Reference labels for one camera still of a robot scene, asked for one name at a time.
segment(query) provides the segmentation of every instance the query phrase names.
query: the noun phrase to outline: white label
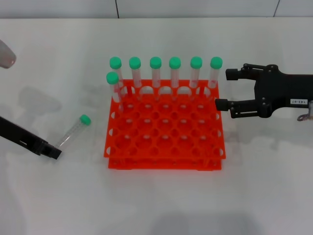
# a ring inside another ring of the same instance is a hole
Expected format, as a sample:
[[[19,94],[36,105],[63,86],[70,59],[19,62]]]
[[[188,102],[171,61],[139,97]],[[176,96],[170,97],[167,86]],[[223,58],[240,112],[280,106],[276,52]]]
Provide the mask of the white label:
[[[306,105],[308,104],[308,100],[307,99],[290,99],[290,104]]]

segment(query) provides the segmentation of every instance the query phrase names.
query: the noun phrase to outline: green screw cap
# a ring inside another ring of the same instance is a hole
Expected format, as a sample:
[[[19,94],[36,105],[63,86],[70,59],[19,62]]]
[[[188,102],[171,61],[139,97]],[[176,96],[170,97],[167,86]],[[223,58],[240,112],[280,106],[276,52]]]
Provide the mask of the green screw cap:
[[[120,67],[122,67],[122,61],[121,61],[121,59],[120,58],[118,58],[118,57],[112,57],[111,59],[110,59],[110,67],[111,67],[111,69],[114,69],[114,70],[117,70],[117,69],[119,69]]]
[[[85,124],[87,126],[89,126],[91,124],[91,119],[85,114],[81,115],[79,119],[83,124]]]
[[[133,70],[137,70],[138,68],[140,68],[141,66],[141,61],[138,57],[132,57],[129,60],[129,66],[131,67],[131,69]]]
[[[190,61],[190,66],[193,69],[200,69],[202,67],[202,59],[198,56],[192,57],[191,61]]]
[[[180,59],[178,57],[172,57],[170,59],[170,68],[173,70],[178,70],[181,66]]]
[[[162,65],[162,61],[160,57],[152,57],[150,59],[150,67],[157,70],[159,68],[161,68]]]
[[[221,57],[213,57],[211,60],[211,68],[215,69],[215,70],[219,70],[223,65],[223,60],[221,59]]]
[[[110,85],[114,85],[114,84],[118,83],[118,74],[116,72],[108,72],[107,82]]]

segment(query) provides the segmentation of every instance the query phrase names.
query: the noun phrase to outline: centrifuge tube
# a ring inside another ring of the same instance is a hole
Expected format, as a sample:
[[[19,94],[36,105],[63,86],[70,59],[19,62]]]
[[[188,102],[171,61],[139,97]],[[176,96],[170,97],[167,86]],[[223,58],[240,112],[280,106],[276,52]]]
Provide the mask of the centrifuge tube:
[[[202,59],[198,56],[195,56],[190,61],[191,70],[191,78],[189,82],[189,86],[191,88],[196,88],[199,80],[200,68],[202,67]]]
[[[141,87],[140,66],[141,61],[138,57],[132,57],[129,60],[129,66],[132,69],[133,81],[135,87]]]
[[[111,95],[114,102],[119,103],[122,101],[121,90],[118,84],[118,74],[116,72],[109,72],[107,74],[107,82],[110,85]]]
[[[220,57],[213,57],[211,59],[211,71],[210,78],[208,82],[209,88],[216,88],[217,81],[219,79],[220,68],[223,65],[223,60]]]
[[[155,88],[161,85],[160,68],[162,61],[160,57],[152,57],[150,60],[150,67],[152,69],[152,86]]]
[[[79,134],[91,124],[91,119],[87,115],[81,115],[76,123],[66,132],[54,147],[64,151]]]
[[[122,61],[118,57],[112,57],[110,59],[110,67],[113,70],[113,72],[116,72],[118,74],[118,81],[119,81],[119,86],[123,86],[123,75],[122,75]]]
[[[171,68],[171,87],[177,88],[179,86],[179,68],[181,66],[180,59],[178,57],[172,57],[170,59]]]

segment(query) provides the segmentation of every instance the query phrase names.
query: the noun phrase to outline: white table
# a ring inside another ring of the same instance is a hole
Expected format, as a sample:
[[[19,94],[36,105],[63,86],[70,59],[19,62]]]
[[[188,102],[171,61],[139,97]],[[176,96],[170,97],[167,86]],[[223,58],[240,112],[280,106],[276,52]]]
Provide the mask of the white table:
[[[92,126],[54,161],[0,139],[1,235],[294,235],[313,218],[313,124],[304,109],[269,119],[223,113],[222,171],[107,169],[109,58],[224,59],[223,98],[253,98],[252,81],[226,82],[226,68],[277,64],[313,73],[313,18],[0,20],[0,39],[17,55],[0,70],[0,115],[54,143],[81,114]]]

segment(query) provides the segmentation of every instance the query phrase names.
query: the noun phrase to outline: test tube rack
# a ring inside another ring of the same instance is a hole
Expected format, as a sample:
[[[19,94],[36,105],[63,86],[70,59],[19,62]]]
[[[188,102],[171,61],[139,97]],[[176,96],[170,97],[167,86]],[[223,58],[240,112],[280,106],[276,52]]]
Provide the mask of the test tube rack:
[[[226,158],[218,86],[199,80],[123,80],[122,102],[111,101],[104,157],[111,169],[221,170]]]

